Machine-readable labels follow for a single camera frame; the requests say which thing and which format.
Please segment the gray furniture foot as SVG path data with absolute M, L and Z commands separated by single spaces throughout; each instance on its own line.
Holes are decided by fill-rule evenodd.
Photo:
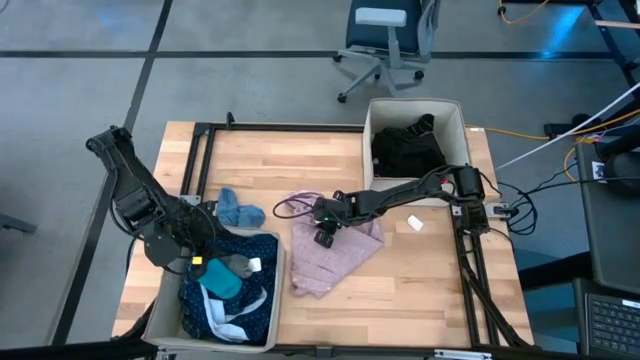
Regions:
M 37 226 L 10 215 L 0 213 L 0 228 L 7 230 L 17 230 L 23 233 L 34 233 Z

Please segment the beige fabric storage bin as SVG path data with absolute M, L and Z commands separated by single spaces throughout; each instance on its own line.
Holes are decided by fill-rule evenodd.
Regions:
M 386 128 L 402 130 L 414 125 L 423 115 L 434 117 L 430 134 L 444 155 L 446 165 L 462 167 L 472 163 L 459 103 L 431 98 L 377 98 L 369 103 L 362 134 L 363 188 L 404 205 L 446 207 L 448 203 L 436 194 L 451 194 L 453 185 L 442 185 L 437 173 L 425 171 L 419 176 L 387 176 L 378 175 L 374 170 L 374 138 Z
M 230 228 L 230 234 L 250 237 L 258 234 L 269 234 L 278 240 L 278 265 L 275 280 L 274 300 L 271 311 L 271 322 L 266 343 L 262 346 L 247 344 L 226 344 L 218 341 L 200 340 L 189 336 L 182 326 L 183 307 L 178 298 L 179 291 L 185 280 L 198 280 L 188 278 L 185 274 L 185 261 L 177 260 L 173 264 L 180 272 L 175 275 L 171 272 L 163 274 L 160 290 L 156 297 L 148 325 L 143 334 L 143 339 L 158 346 L 162 350 L 200 350 L 200 351 L 224 351 L 236 353 L 262 353 L 274 347 L 278 333 L 279 312 L 281 304 L 282 283 L 285 268 L 285 249 L 280 236 L 273 232 L 258 229 Z

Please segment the black aluminium table frame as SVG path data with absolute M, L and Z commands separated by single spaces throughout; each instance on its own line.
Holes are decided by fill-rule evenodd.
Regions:
M 363 186 L 360 125 L 166 125 L 155 176 L 170 193 L 213 199 L 229 186 L 270 210 L 299 189 Z M 410 215 L 424 226 L 414 231 Z M 444 207 L 404 206 L 382 220 L 384 248 L 322 298 L 285 292 L 276 349 L 338 356 L 523 346 L 532 331 L 506 226 L 455 236 Z

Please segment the blue-gray cloth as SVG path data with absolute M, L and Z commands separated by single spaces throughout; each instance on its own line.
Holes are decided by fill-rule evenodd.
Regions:
M 241 205 L 236 193 L 223 187 L 217 199 L 217 217 L 226 226 L 260 228 L 266 221 L 264 211 L 255 205 Z

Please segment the black striped sock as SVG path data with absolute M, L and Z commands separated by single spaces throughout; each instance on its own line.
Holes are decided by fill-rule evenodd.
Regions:
M 405 128 L 405 130 L 417 137 L 424 136 L 434 131 L 435 117 L 432 114 L 422 115 L 415 123 Z

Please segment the pink shirt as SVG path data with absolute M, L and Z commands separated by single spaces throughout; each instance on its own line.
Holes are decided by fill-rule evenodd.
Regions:
M 295 218 L 291 239 L 291 286 L 294 296 L 321 298 L 384 247 L 378 220 L 339 229 L 325 248 L 314 241 L 318 228 L 311 215 Z

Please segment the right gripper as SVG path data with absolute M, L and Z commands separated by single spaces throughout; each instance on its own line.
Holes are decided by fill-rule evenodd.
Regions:
M 358 192 L 336 192 L 334 197 L 319 197 L 315 200 L 312 216 L 320 228 L 314 236 L 318 245 L 330 249 L 334 242 L 334 230 L 361 224 L 361 214 L 357 207 L 358 196 Z

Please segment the navy dotted shirt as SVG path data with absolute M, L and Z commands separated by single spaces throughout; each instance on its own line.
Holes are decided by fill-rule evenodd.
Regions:
M 231 255 L 260 258 L 262 270 L 244 280 L 240 292 L 230 299 L 218 298 L 198 280 L 185 280 L 178 295 L 183 307 L 183 329 L 195 339 L 262 346 L 271 322 L 278 240 L 269 234 L 229 234 L 217 237 L 217 242 Z

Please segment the black desk leg frame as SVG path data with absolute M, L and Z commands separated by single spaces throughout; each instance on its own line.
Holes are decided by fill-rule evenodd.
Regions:
M 594 0 L 588 6 L 595 22 L 609 22 L 609 26 L 596 25 L 615 63 L 630 86 L 640 81 L 640 29 L 614 27 L 613 23 L 640 25 L 635 0 Z

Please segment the black garment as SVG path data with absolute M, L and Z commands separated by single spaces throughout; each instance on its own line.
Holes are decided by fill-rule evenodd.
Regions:
M 421 137 L 404 128 L 386 127 L 371 145 L 374 174 L 388 178 L 420 178 L 447 164 L 434 131 Z

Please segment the gray office chair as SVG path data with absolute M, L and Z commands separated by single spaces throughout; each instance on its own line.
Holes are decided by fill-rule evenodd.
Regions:
M 337 95 L 348 94 L 368 79 L 382 81 L 391 96 L 421 84 L 432 59 L 442 0 L 352 0 L 345 47 L 332 60 L 365 62 L 369 69 Z

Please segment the teal and purple sock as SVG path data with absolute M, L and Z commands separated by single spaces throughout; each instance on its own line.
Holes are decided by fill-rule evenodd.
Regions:
M 233 254 L 210 260 L 198 282 L 218 298 L 230 299 L 240 292 L 243 281 L 252 273 L 250 259 Z

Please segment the black round object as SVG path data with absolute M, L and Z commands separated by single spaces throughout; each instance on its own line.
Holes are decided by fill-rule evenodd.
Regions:
M 611 156 L 604 166 L 607 187 L 615 194 L 640 197 L 640 152 Z

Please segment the black laptop keyboard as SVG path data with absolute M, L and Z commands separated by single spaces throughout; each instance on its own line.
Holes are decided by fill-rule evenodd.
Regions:
M 640 360 L 640 295 L 573 281 L 579 353 L 610 360 Z

